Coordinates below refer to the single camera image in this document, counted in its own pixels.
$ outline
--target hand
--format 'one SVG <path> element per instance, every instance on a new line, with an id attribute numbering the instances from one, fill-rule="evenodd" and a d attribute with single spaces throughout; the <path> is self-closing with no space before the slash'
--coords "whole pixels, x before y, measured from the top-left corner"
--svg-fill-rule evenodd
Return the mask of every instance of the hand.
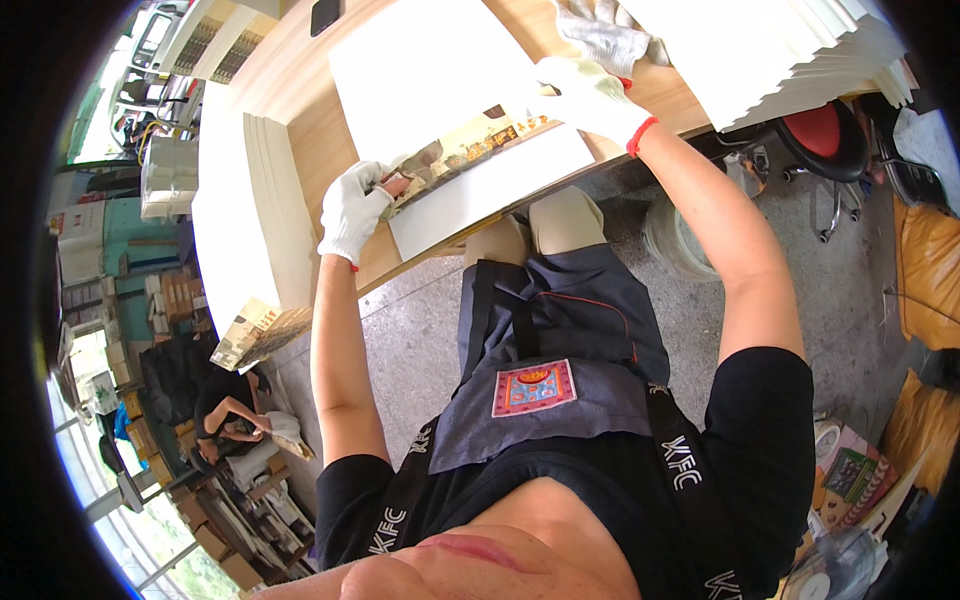
<path id="1" fill-rule="evenodd" d="M 273 433 L 274 431 L 273 426 L 270 425 L 270 419 L 266 415 L 257 415 L 253 419 L 251 419 L 251 422 L 256 427 L 256 430 L 254 431 L 254 433 L 256 431 L 266 431 L 267 433 Z"/>
<path id="2" fill-rule="evenodd" d="M 599 63 L 627 83 L 633 77 L 634 63 L 644 55 L 660 66 L 670 62 L 662 42 L 634 29 L 634 19 L 613 0 L 597 0 L 595 14 L 585 0 L 569 2 L 573 12 L 558 0 L 553 2 L 557 6 L 557 31 L 580 49 L 582 58 Z"/>
<path id="3" fill-rule="evenodd" d="M 373 235 L 380 213 L 410 185 L 410 181 L 401 179 L 376 186 L 387 174 L 385 165 L 361 160 L 330 185 L 320 217 L 324 239 L 317 254 L 338 254 L 353 265 L 359 264 L 360 249 Z"/>
<path id="4" fill-rule="evenodd" d="M 557 87 L 561 95 L 531 97 L 531 112 L 599 133 L 624 148 L 651 118 L 624 95 L 623 83 L 591 60 L 546 57 L 534 67 L 534 76 Z"/>

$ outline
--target black clothing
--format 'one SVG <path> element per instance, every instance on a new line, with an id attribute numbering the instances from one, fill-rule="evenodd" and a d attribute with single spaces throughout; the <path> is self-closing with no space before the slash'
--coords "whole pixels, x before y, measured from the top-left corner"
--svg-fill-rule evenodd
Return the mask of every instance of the black clothing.
<path id="1" fill-rule="evenodd" d="M 244 404 L 251 412 L 253 410 L 253 395 L 250 391 L 250 381 L 245 375 L 237 372 L 227 371 L 222 367 L 216 367 L 213 374 L 206 380 L 204 386 L 197 396 L 197 406 L 194 409 L 194 423 L 197 430 L 197 438 L 216 438 L 229 422 L 240 419 L 236 413 L 227 413 L 224 422 L 220 423 L 217 430 L 209 433 L 204 429 L 204 417 L 209 415 L 220 402 L 227 396 L 233 396 Z"/>
<path id="2" fill-rule="evenodd" d="M 644 385 L 638 377 L 637 385 Z M 812 373 L 780 348 L 747 348 L 717 369 L 702 446 L 745 562 L 744 597 L 774 594 L 805 528 L 813 486 Z M 549 476 L 584 501 L 623 551 L 648 599 L 699 597 L 686 533 L 653 440 L 627 432 L 515 444 L 482 464 L 429 477 L 410 516 L 417 543 L 468 523 L 522 483 Z M 342 458 L 317 479 L 322 568 L 366 554 L 393 468 Z"/>

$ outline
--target stool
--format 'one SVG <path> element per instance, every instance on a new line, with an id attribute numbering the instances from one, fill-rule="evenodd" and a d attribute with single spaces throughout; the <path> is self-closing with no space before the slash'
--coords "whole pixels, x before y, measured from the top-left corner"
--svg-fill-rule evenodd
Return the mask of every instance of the stool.
<path id="1" fill-rule="evenodd" d="M 837 229 L 841 208 L 846 208 L 840 198 L 841 188 L 856 205 L 849 210 L 851 221 L 856 223 L 860 218 L 860 199 L 852 184 L 867 171 L 867 137 L 850 109 L 839 100 L 776 119 L 771 125 L 799 161 L 783 170 L 786 181 L 793 181 L 800 173 L 833 180 L 833 217 L 830 227 L 820 231 L 820 241 L 826 244 Z"/>

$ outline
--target stack of paper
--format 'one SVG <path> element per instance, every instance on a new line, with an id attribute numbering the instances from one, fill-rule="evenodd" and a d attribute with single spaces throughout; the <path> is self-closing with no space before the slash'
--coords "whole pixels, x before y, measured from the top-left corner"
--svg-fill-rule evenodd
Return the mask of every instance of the stack of paper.
<path id="1" fill-rule="evenodd" d="M 197 142 L 154 135 L 140 170 L 140 218 L 190 214 L 197 194 Z"/>
<path id="2" fill-rule="evenodd" d="M 221 338 L 251 299 L 280 311 L 312 306 L 319 268 L 287 128 L 231 109 L 225 90 L 207 87 L 193 202 L 206 301 Z"/>
<path id="3" fill-rule="evenodd" d="M 536 87 L 530 58 L 481 0 L 397 0 L 329 60 L 357 154 L 391 168 L 496 105 L 525 113 Z M 492 156 L 390 221 L 400 256 L 409 260 L 592 163 L 567 125 Z"/>
<path id="4" fill-rule="evenodd" d="M 720 131 L 821 107 L 873 78 L 912 101 L 905 49 L 873 0 L 621 0 L 662 37 Z"/>

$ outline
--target wall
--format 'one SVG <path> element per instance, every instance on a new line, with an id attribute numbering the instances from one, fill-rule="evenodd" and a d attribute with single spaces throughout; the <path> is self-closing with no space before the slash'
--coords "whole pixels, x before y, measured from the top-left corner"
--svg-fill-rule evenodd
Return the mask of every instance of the wall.
<path id="1" fill-rule="evenodd" d="M 120 275 L 120 256 L 126 252 L 130 262 L 161 258 L 177 254 L 177 246 L 129 246 L 133 239 L 177 239 L 178 226 L 162 223 L 159 219 L 148 222 L 140 220 L 140 199 L 125 198 L 107 203 L 104 216 L 106 244 L 104 245 L 104 270 L 108 275 Z M 117 295 L 143 289 L 143 275 L 116 280 Z M 147 298 L 132 296 L 118 303 L 120 327 L 128 342 L 153 340 L 147 326 Z"/>

